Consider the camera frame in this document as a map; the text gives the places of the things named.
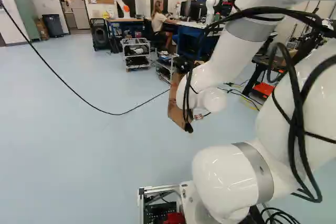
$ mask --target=computer monitor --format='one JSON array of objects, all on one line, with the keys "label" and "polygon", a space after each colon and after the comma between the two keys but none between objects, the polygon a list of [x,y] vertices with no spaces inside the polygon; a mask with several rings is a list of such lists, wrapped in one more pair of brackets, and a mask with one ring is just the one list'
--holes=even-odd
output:
[{"label": "computer monitor", "polygon": [[197,21],[199,18],[206,16],[205,3],[198,2],[196,0],[183,1],[181,3],[180,15],[184,17],[190,17],[192,20]]},{"label": "computer monitor", "polygon": [[187,1],[181,2],[181,11],[180,15],[185,17],[185,7],[186,7]]},{"label": "computer monitor", "polygon": [[201,17],[206,16],[206,12],[207,9],[205,3],[191,1],[189,17],[192,20],[198,21]]}]

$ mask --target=green cabinet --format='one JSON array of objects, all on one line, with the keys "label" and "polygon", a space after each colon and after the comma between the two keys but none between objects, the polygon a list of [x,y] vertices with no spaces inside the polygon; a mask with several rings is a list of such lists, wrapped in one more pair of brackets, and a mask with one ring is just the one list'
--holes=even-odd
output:
[{"label": "green cabinet", "polygon": [[33,0],[14,0],[20,13],[23,24],[26,27],[29,39],[40,39],[35,19],[38,18]]}]

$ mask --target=white shirt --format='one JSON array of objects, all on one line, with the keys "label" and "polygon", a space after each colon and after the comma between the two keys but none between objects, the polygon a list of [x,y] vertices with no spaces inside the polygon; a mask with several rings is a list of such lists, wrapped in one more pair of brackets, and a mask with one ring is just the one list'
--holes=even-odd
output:
[{"label": "white shirt", "polygon": [[167,20],[166,16],[162,13],[155,13],[154,18],[152,19],[153,31],[161,31],[163,23]]}]

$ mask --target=refrigerator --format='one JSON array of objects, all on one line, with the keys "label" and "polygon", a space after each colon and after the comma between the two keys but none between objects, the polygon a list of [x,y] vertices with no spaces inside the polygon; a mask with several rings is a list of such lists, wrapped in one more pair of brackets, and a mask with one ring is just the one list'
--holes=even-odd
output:
[{"label": "refrigerator", "polygon": [[84,0],[70,0],[70,7],[74,13],[78,29],[90,29],[89,17],[86,12]]}]

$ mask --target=yellow object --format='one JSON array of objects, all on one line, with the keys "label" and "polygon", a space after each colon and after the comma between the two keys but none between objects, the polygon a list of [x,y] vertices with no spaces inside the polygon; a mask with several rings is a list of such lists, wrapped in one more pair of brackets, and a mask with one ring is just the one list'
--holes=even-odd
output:
[{"label": "yellow object", "polygon": [[103,18],[109,18],[109,17],[110,17],[110,14],[108,12],[103,13]]}]

